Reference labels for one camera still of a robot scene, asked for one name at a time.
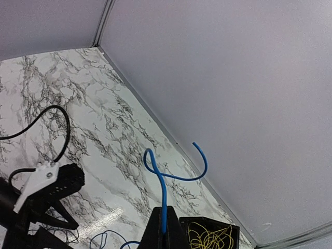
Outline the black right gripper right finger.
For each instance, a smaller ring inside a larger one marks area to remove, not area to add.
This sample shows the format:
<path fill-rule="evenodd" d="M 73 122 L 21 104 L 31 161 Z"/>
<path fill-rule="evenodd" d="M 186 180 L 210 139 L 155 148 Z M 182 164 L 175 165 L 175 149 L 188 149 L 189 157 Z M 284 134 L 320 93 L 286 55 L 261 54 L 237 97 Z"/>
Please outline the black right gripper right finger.
<path fill-rule="evenodd" d="M 167 229 L 165 233 L 165 248 L 167 249 L 189 248 L 188 240 L 181 228 L 179 219 L 172 206 L 167 207 Z"/>

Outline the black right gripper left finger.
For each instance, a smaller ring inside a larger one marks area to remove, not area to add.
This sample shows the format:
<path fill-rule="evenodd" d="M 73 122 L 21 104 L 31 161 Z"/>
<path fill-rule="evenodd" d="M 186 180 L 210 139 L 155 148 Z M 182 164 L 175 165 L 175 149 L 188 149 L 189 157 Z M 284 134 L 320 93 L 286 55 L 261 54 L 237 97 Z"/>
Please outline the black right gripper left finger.
<path fill-rule="evenodd" d="M 140 241 L 140 249 L 160 249 L 163 244 L 161 232 L 161 207 L 153 208 Z"/>

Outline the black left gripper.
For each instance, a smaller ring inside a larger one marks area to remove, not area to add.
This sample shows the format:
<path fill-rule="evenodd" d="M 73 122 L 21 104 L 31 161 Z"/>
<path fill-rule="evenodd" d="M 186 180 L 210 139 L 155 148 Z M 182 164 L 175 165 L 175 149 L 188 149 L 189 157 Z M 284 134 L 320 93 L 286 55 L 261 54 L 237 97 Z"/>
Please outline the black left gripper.
<path fill-rule="evenodd" d="M 44 228 L 39 228 L 34 235 L 29 235 L 30 221 L 27 215 L 19 215 L 13 211 L 17 199 L 18 194 L 1 178 L 1 227 L 7 229 L 2 248 L 65 248 L 62 240 Z M 60 218 L 52 216 L 50 209 L 59 214 Z M 35 201 L 33 221 L 69 230 L 75 230 L 79 226 L 59 200 Z"/>

